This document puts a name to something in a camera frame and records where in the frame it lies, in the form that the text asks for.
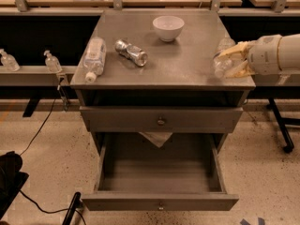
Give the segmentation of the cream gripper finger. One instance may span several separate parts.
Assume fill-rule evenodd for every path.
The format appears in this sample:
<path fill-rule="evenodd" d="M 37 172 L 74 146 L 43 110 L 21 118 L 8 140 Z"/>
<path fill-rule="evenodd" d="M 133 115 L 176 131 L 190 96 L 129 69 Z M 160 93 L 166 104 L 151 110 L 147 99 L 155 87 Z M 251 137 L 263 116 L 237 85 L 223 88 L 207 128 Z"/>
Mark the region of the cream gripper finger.
<path fill-rule="evenodd" d="M 225 71 L 226 78 L 243 78 L 254 74 L 248 61 L 231 61 L 229 68 Z"/>
<path fill-rule="evenodd" d="M 218 59 L 244 60 L 250 48 L 253 46 L 252 41 L 238 42 L 229 49 L 224 50 L 218 55 Z"/>

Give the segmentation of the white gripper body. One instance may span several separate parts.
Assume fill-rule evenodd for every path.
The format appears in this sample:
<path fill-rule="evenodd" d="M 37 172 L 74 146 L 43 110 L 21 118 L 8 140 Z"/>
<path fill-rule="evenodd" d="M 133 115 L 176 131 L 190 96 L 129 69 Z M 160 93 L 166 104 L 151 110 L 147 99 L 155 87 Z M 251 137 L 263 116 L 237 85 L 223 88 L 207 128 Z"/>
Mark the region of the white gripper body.
<path fill-rule="evenodd" d="M 252 41 L 252 47 L 247 55 L 249 66 L 261 75 L 271 75 L 279 73 L 278 66 L 278 45 L 281 35 L 263 36 Z"/>

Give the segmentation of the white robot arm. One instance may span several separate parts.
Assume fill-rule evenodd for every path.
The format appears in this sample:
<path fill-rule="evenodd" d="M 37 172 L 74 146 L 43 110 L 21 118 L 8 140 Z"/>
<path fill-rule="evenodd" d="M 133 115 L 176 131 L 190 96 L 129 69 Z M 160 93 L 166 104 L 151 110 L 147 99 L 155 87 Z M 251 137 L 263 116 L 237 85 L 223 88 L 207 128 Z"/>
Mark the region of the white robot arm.
<path fill-rule="evenodd" d="M 218 78 L 292 75 L 300 69 L 300 35 L 262 36 L 238 43 L 225 37 L 218 44 L 213 65 Z"/>

